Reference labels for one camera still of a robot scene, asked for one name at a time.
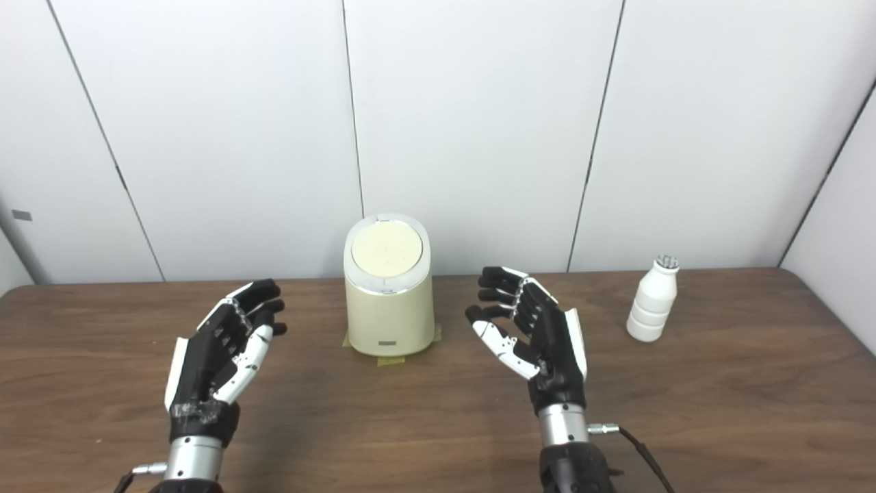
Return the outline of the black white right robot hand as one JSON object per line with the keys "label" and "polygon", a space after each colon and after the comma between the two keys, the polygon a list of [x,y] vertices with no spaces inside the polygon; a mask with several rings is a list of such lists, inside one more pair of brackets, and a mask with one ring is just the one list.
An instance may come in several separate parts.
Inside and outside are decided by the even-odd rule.
{"label": "black white right robot hand", "polygon": [[587,359],[575,308],[561,304],[532,275],[507,266],[485,266],[478,299],[464,314],[495,358],[528,382],[535,413],[552,405],[587,405]]}

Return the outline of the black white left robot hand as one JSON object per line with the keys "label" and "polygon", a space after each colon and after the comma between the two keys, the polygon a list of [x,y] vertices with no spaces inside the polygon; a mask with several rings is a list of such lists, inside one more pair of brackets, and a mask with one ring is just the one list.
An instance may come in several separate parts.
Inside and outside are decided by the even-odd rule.
{"label": "black white left robot hand", "polygon": [[241,413],[237,400],[272,339],[287,333],[275,321],[284,308],[275,280],[253,281],[219,300],[192,337],[176,341],[164,396],[170,441],[206,437],[228,447]]}

